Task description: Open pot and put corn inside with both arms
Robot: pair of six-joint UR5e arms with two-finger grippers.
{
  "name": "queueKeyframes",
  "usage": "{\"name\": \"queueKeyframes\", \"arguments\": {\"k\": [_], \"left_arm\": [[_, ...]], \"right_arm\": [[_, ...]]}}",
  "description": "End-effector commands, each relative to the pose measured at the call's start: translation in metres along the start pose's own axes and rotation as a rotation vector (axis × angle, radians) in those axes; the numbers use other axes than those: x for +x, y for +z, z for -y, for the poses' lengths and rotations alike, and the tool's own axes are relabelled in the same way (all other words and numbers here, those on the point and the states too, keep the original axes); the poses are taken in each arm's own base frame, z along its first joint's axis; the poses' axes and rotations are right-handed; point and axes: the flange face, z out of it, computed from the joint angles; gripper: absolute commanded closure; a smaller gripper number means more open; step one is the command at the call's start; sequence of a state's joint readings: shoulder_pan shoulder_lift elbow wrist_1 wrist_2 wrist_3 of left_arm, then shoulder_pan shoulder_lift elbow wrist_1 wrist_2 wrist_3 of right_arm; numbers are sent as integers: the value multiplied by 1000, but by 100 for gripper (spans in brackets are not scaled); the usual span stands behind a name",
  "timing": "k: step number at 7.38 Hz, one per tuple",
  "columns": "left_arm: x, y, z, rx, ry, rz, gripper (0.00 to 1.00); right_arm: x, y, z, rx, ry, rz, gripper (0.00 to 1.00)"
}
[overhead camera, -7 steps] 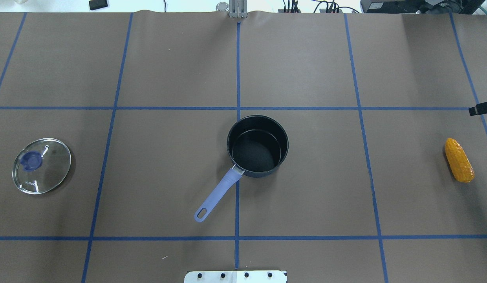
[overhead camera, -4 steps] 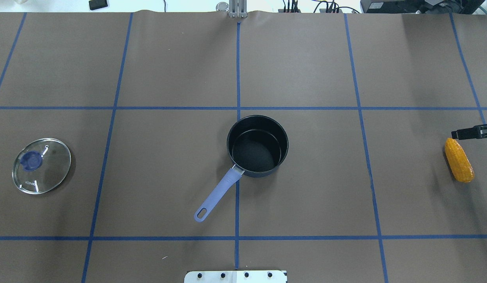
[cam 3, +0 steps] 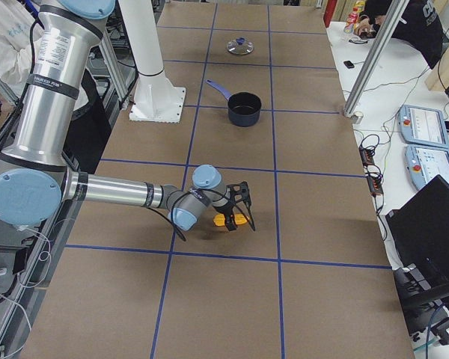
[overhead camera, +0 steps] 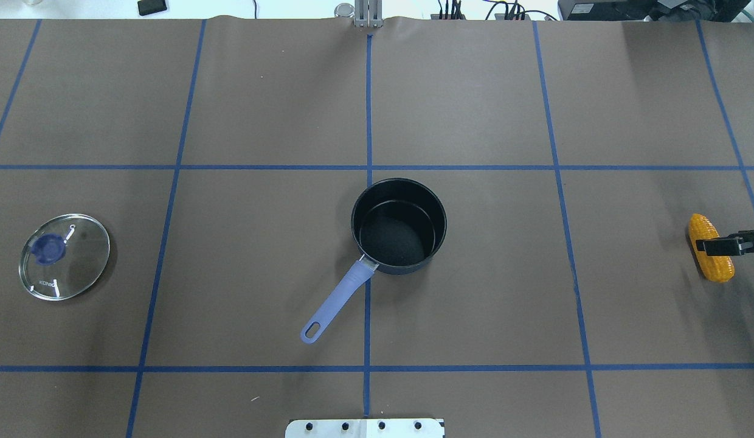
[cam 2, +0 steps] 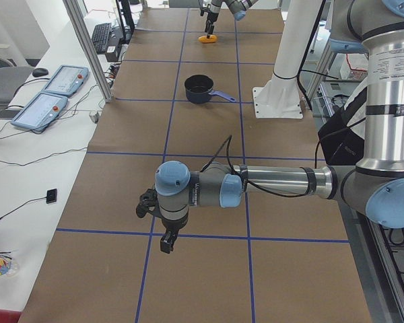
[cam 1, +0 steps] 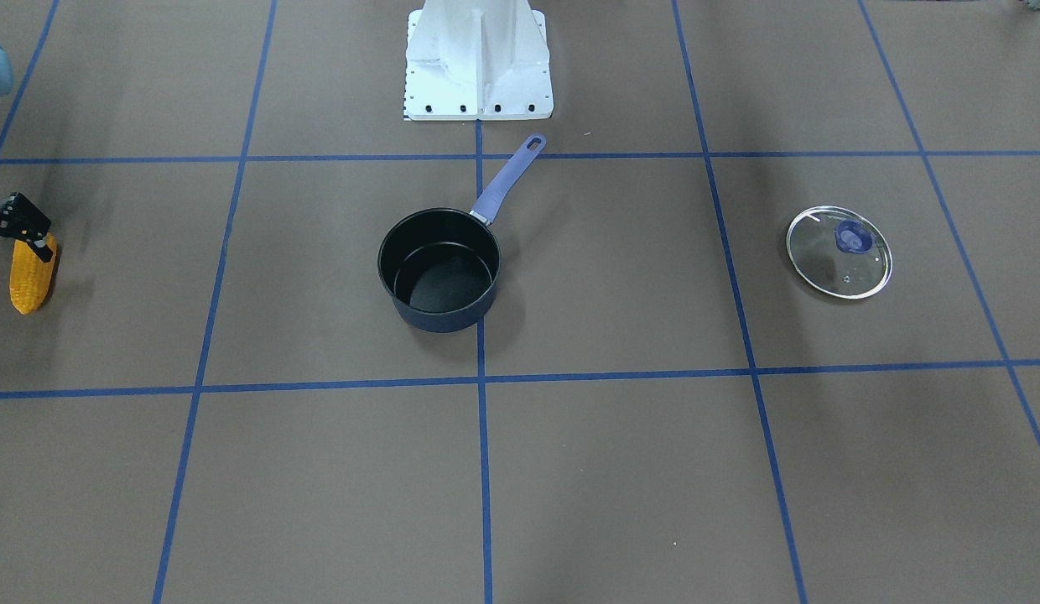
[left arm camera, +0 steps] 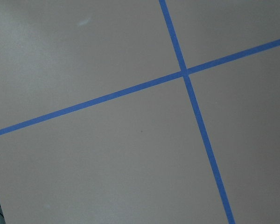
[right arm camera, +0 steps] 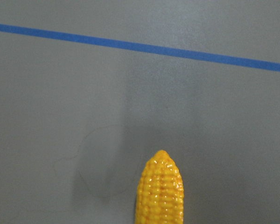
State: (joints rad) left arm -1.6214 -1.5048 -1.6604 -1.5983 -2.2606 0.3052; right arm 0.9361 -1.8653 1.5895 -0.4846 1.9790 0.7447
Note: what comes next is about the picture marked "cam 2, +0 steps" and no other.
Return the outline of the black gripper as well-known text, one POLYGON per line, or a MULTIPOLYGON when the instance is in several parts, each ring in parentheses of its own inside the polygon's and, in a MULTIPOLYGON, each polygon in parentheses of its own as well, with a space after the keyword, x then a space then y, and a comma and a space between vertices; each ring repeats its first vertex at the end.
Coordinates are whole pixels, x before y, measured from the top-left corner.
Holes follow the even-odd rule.
POLYGON ((174 250, 174 243, 178 237, 177 231, 181 230, 187 224, 188 219, 188 215, 175 220, 162 218, 162 224, 166 228, 166 232, 160 240, 160 250, 162 252, 170 254, 174 250))
POLYGON ((213 35, 213 31, 214 31, 214 28, 215 28, 215 22, 217 21, 218 16, 219 16, 218 11, 213 12, 213 11, 209 10, 207 12, 207 21, 206 21, 206 24, 205 24, 205 33, 206 33, 206 36, 208 38, 210 38, 213 35))

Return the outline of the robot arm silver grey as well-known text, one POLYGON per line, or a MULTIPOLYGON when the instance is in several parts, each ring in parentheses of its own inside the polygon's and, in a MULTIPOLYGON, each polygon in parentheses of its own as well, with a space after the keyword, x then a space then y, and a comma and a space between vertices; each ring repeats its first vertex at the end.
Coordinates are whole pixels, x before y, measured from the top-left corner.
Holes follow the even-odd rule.
POLYGON ((404 1, 338 1, 333 42, 369 54, 368 76, 337 112, 343 126, 321 127, 322 168, 217 163, 198 172, 179 161, 156 171, 154 214, 170 253, 191 207, 237 207, 249 188, 285 198, 318 195, 343 201, 374 223, 404 228, 404 1))
POLYGON ((222 4, 225 3, 236 21, 245 17, 246 11, 258 0, 212 0, 208 5, 200 5, 200 16, 207 14, 205 33, 208 38, 213 35, 215 23, 219 17, 222 4))

